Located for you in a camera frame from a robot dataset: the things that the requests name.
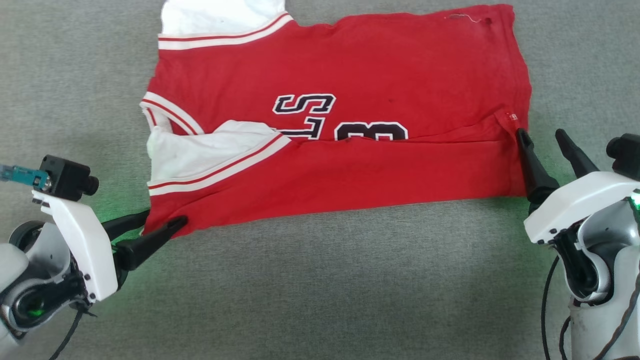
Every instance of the printed number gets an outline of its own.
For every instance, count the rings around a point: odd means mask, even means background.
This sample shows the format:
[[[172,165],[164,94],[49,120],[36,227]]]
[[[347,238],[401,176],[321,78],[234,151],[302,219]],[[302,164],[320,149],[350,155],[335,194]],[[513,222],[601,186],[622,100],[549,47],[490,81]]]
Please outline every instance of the printed number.
[[[409,137],[406,128],[398,122],[341,122],[335,128],[336,140],[344,140],[352,136],[364,136],[375,140],[380,138],[405,140]]]
[[[316,103],[309,110],[311,114],[327,114],[331,111],[333,103],[335,102],[335,96],[332,94],[305,94],[298,97],[295,104],[290,103],[295,98],[295,95],[282,95],[278,96],[275,106],[273,106],[273,112],[276,114],[294,114],[301,113],[307,109],[307,105],[310,103]]]
[[[297,99],[295,95],[278,96],[273,106],[276,114],[301,113],[309,108],[311,114],[327,114],[335,103],[333,94],[305,94]],[[320,139],[324,125],[324,117],[306,117],[306,129],[279,129],[290,137],[307,137],[310,140]],[[334,130],[336,140],[344,140],[352,136],[364,136],[374,140],[405,140],[409,138],[407,129],[398,122],[341,122]]]

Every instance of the wire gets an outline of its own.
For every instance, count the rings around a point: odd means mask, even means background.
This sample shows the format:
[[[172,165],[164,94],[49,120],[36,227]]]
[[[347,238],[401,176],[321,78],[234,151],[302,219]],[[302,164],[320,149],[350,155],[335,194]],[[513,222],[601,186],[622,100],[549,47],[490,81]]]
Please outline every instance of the wire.
[[[545,359],[551,360],[551,356],[549,355],[549,345],[547,343],[547,321],[545,319],[547,315],[547,297],[549,295],[549,286],[551,285],[551,278],[554,276],[554,271],[556,270],[556,266],[558,265],[559,257],[556,256],[554,262],[551,264],[551,269],[549,269],[549,275],[547,276],[547,281],[545,282],[545,291],[542,293],[542,310],[540,312],[540,329],[542,330],[542,349],[545,351]]]
[[[627,310],[625,310],[625,313],[622,315],[622,320],[620,320],[620,325],[618,325],[616,330],[613,332],[613,335],[611,336],[611,340],[609,340],[609,342],[604,346],[604,348],[602,348],[602,351],[598,355],[596,355],[596,357],[593,360],[604,359],[604,355],[606,355],[607,352],[611,350],[611,347],[613,347],[613,345],[616,343],[620,335],[622,335],[622,332],[625,330],[625,327],[627,326],[629,319],[631,319],[631,313],[633,313],[634,309],[636,308],[638,295],[640,294],[640,264],[638,265],[638,271],[639,271],[638,275],[636,276],[636,288],[634,289],[634,292],[631,294],[631,298],[629,299],[629,306],[627,307]]]
[[[564,352],[564,334],[566,333],[567,329],[569,329],[570,322],[571,322],[571,317],[569,316],[564,321],[564,324],[562,324],[562,329],[560,329],[560,342],[558,343],[558,347],[560,348],[560,357],[562,357],[562,360],[567,360],[566,354]]]
[[[71,328],[69,329],[69,332],[65,336],[65,339],[62,341],[62,344],[58,346],[58,349],[56,350],[55,353],[53,353],[53,355],[49,358],[49,360],[56,360],[58,356],[60,356],[60,353],[62,352],[62,350],[65,349],[65,347],[67,346],[67,343],[69,343],[69,340],[71,340],[71,336],[73,336],[74,332],[76,331],[76,328],[78,327],[78,324],[80,323],[80,319],[82,318],[83,314],[84,314],[83,310],[78,310],[78,312],[76,313],[76,317],[74,318],[74,323],[71,324]]]
[[[471,20],[472,22],[481,22],[482,19],[478,19],[478,20],[474,20],[471,18],[471,16],[467,15],[466,13],[452,13],[451,15],[449,15],[449,17],[468,17],[469,20]]]

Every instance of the gray floor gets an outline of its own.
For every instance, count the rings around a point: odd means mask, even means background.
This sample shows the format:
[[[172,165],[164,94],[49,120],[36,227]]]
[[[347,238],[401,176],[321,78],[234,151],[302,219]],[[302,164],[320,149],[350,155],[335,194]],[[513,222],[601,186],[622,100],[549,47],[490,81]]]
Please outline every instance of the gray floor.
[[[471,0],[290,0],[302,24],[426,13]],[[640,133],[640,2],[514,0],[530,68],[531,134],[561,181],[565,128],[602,168],[607,141]],[[162,0],[0,0],[0,162],[45,154],[90,165],[102,220],[148,206],[147,123]],[[43,218],[0,184],[0,233]],[[264,220],[173,241],[94,307],[61,359],[542,359],[539,307],[553,258],[531,245],[523,199]],[[567,315],[550,298],[554,358]],[[16,359],[47,359],[65,310]]]

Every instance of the white inner fabric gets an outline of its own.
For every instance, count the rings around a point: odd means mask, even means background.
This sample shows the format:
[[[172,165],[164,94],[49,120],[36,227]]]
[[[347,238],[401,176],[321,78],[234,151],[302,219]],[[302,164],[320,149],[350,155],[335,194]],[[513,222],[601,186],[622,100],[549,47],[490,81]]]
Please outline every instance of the white inner fabric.
[[[246,153],[277,133],[260,122],[229,120],[211,134],[180,136],[156,126],[147,141],[151,181],[193,176]]]
[[[260,29],[284,12],[284,0],[167,0],[167,35],[241,34]]]
[[[258,31],[252,31],[251,33],[245,33],[243,35],[236,35],[231,37],[212,37],[212,38],[199,38],[205,34],[190,34],[190,35],[167,35],[162,34],[162,39],[158,41],[158,49],[160,50],[188,50],[196,47],[209,47],[209,46],[221,46],[221,45],[239,45],[246,44],[248,42],[267,37],[280,28],[285,26],[289,21],[292,21],[291,15],[284,13],[278,17],[277,21],[274,21],[265,28],[261,28]]]

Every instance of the red and white stripe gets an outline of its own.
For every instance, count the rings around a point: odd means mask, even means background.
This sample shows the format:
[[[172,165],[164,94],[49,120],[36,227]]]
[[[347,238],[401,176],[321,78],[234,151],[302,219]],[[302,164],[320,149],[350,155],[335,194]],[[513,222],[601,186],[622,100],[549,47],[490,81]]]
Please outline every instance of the red and white stripe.
[[[204,131],[184,110],[176,104],[152,92],[147,92],[140,102],[149,126],[161,126],[171,131],[169,120],[180,126],[188,135],[202,135]]]
[[[195,176],[148,182],[149,195],[163,195],[175,192],[192,192],[218,183],[244,169],[274,155],[291,140],[283,134],[275,134],[252,150],[232,158],[224,163]]]
[[[160,50],[187,50],[197,47],[237,45],[245,44],[260,38],[264,38],[278,31],[293,18],[289,13],[280,14],[274,21],[262,29],[243,34],[217,34],[217,35],[158,35],[158,49]]]

